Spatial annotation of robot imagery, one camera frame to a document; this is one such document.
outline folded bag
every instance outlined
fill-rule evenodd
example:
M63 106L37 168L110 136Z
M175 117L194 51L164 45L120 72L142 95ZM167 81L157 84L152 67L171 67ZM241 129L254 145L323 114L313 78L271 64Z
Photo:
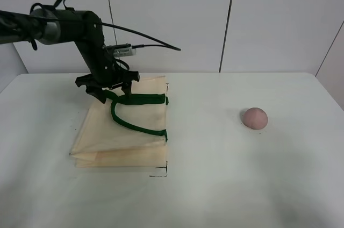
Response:
M132 83L132 94L106 90L94 101L70 155L78 167L164 166L167 159L164 76Z

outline beige fabric bag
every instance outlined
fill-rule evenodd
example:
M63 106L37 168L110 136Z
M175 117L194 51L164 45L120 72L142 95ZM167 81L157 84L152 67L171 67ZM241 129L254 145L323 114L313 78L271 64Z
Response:
M122 95L120 88L113 90ZM166 94L164 76L132 83L133 94ZM113 121L110 105L95 100L70 155L78 167L164 166L167 159L165 136L127 129ZM150 130L166 128L166 104L116 105L116 114L133 125Z

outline black cable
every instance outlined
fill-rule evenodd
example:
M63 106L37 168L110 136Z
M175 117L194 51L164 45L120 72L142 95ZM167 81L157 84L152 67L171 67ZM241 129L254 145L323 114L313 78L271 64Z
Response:
M165 45L161 45L161 44L139 44L139 45L133 45L131 46L132 49L136 49L136 48L145 48L145 47L163 47L163 48L169 48Z
M125 27L118 26L118 25L112 25L112 24L107 24L107 23L103 23L103 22L88 22L88 21L71 20L71 19L54 19L54 18L33 17L33 16L28 16L28 17L33 18L33 19L38 19L38 20L44 20L44 21L47 21L47 22L83 22L85 24L102 25L102 26L112 27L112 28L116 28L116 29L120 29L120 30L129 32L129 33L137 34L139 36L145 37L145 38L150 39L152 41L156 41L159 44L164 45L166 48L174 49L175 51L181 51L181 49L179 49L179 48L177 48L175 46L172 46L172 45L170 45L170 44L168 44L166 42L163 42L161 40L158 40L158 39L156 39L154 37L151 37L151 36L146 35L144 33L141 33L141 32L135 31L135 30L131 30L129 28L125 28Z

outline pink ball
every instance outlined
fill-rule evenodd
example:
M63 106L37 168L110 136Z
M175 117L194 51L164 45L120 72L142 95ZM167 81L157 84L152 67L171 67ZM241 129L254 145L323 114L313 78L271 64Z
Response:
M261 130L268 124L268 116L260 108L250 108L244 113L242 122L253 130Z

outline green bag handle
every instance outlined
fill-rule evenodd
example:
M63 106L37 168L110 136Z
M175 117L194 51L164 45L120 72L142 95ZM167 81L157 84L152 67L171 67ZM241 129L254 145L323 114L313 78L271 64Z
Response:
M155 135L155 136L165 136L166 141L167 141L167 131L166 129L164 130L149 130L145 129L143 127L138 127L133 124L130 124L121 118L119 118L114 109L116 107L117 103L123 104L123 105L144 105L144 104L161 104L161 103L166 103L168 104L168 98L165 94L158 95L158 94L131 94L130 96L126 95L121 95L118 96L114 92L111 92L109 90L104 90L105 96L108 99L112 100L111 103L111 116L112 119L118 123L119 125L126 127L127 129L130 130L135 130L139 131L142 133L150 134L150 135Z

